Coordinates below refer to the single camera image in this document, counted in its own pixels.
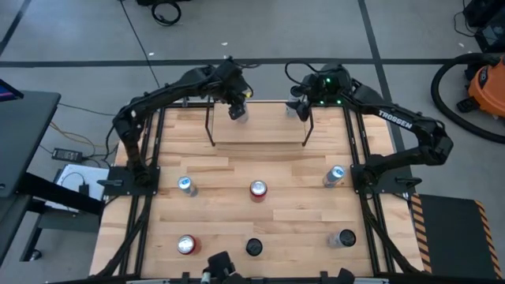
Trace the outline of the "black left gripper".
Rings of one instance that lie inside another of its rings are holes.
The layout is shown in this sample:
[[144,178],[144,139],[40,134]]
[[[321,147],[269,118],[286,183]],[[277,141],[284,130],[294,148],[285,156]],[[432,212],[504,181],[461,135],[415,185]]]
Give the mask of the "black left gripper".
[[238,120],[243,116],[243,103],[253,97],[253,89],[243,77],[242,67],[232,58],[227,58],[216,68],[214,78],[217,80],[217,86],[212,97],[230,105],[230,119]]

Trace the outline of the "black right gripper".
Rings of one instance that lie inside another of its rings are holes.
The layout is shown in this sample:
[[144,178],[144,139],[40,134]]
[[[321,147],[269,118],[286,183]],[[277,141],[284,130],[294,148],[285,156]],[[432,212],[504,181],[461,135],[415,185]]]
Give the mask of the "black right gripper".
[[351,97],[351,76],[343,65],[326,64],[320,70],[308,67],[312,73],[302,80],[290,78],[295,83],[291,93],[297,98],[296,111],[301,121],[309,119],[313,103],[341,103]]

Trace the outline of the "blue silver Red Bull can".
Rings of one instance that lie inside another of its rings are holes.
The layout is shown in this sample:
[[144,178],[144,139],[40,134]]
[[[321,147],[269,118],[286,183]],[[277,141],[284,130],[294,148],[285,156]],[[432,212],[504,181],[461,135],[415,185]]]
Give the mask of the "blue silver Red Bull can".
[[178,188],[188,196],[196,196],[198,194],[194,181],[188,176],[182,176],[178,179]]
[[334,188],[345,176],[345,168],[335,165],[324,175],[323,185],[326,188]]

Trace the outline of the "red Coke Zero can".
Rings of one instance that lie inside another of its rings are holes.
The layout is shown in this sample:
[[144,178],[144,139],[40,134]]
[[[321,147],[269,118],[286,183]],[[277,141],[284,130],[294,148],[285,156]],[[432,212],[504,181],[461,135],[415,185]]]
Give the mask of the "red Coke Zero can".
[[200,239],[190,234],[178,238],[177,250],[182,255],[197,254],[201,249]]
[[250,198],[255,203],[264,201],[267,195],[267,184],[261,180],[253,181],[249,186]]

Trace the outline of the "white Celsius can blue band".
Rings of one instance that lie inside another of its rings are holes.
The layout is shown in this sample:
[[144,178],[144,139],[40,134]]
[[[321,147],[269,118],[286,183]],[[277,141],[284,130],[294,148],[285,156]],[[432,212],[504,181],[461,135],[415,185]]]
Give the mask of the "white Celsius can blue band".
[[263,243],[258,238],[250,238],[245,245],[245,251],[250,256],[258,256],[263,251]]

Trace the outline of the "wooden shelf black metal legs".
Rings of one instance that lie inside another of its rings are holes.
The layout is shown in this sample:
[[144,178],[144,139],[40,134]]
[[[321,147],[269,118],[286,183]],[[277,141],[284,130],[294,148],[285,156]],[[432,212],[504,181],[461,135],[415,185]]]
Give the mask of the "wooden shelf black metal legs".
[[247,107],[249,120],[242,124],[230,119],[227,105],[207,102],[204,125],[213,145],[307,144],[314,128],[313,116],[307,121],[288,117],[282,100],[253,100]]

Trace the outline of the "white paper sheet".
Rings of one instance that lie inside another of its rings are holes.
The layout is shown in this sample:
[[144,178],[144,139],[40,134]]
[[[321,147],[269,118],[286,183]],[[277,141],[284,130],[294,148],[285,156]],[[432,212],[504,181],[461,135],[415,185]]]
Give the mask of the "white paper sheet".
[[75,164],[66,165],[58,174],[56,185],[79,192],[79,185],[89,185],[89,197],[102,201],[104,187],[97,183],[98,180],[106,179],[109,170],[91,166]]

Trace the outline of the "black mat hazard stripes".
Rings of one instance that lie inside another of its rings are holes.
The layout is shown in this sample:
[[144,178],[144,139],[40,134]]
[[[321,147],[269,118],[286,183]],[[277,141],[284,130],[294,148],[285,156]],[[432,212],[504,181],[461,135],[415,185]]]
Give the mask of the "black mat hazard stripes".
[[479,200],[413,194],[410,210],[425,271],[505,284],[484,205]]

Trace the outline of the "black equipment case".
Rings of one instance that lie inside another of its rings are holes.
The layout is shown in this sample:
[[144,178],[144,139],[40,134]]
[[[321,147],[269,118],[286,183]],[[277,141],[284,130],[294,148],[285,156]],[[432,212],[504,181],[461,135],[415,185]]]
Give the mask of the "black equipment case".
[[484,53],[505,53],[505,0],[469,0],[462,11]]

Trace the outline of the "black desk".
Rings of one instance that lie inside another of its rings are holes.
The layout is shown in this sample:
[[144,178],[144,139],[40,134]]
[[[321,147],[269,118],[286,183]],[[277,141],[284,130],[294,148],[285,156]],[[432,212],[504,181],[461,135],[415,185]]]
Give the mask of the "black desk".
[[57,92],[25,91],[22,99],[0,102],[0,267],[26,212],[43,211],[45,201],[103,213],[102,201],[28,172],[61,97]]

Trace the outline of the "blue screen device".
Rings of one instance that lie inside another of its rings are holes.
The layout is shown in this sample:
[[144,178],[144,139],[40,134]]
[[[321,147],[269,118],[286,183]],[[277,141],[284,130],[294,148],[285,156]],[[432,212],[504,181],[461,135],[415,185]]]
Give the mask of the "blue screen device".
[[0,79],[0,102],[23,99],[24,94],[19,92],[4,80]]

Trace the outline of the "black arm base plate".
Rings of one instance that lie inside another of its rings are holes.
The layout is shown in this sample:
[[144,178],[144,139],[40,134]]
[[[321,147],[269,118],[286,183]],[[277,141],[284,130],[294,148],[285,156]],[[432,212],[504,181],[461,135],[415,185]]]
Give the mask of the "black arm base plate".
[[133,174],[126,166],[113,166],[106,179],[97,183],[104,187],[103,194],[107,196],[153,196],[159,189],[159,167],[148,168],[151,175],[150,185],[138,185]]
[[414,193],[414,187],[422,183],[418,177],[407,177],[400,169],[388,170],[383,174],[370,174],[361,164],[350,166],[353,187],[358,193]]

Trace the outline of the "black aluminium table frame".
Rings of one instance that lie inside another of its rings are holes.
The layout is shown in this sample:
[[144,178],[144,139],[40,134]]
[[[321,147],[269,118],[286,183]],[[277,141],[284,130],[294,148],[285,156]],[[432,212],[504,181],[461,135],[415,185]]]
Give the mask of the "black aluminium table frame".
[[[334,165],[353,162],[348,125],[353,114],[316,108],[314,128],[301,144],[216,144],[208,139],[205,108],[172,108],[154,118],[148,159],[160,168],[159,190],[152,198],[148,226],[129,251],[128,272],[145,278],[196,278],[209,256],[228,251],[238,271],[253,278],[311,278],[341,268],[370,276],[372,264],[360,200],[346,177],[327,189],[322,179]],[[197,189],[188,196],[178,179],[190,177]],[[255,180],[267,184],[264,201],[250,198]],[[330,234],[352,230],[356,244],[331,248]],[[198,237],[197,254],[182,255],[178,238]],[[245,245],[263,243],[258,256]]]

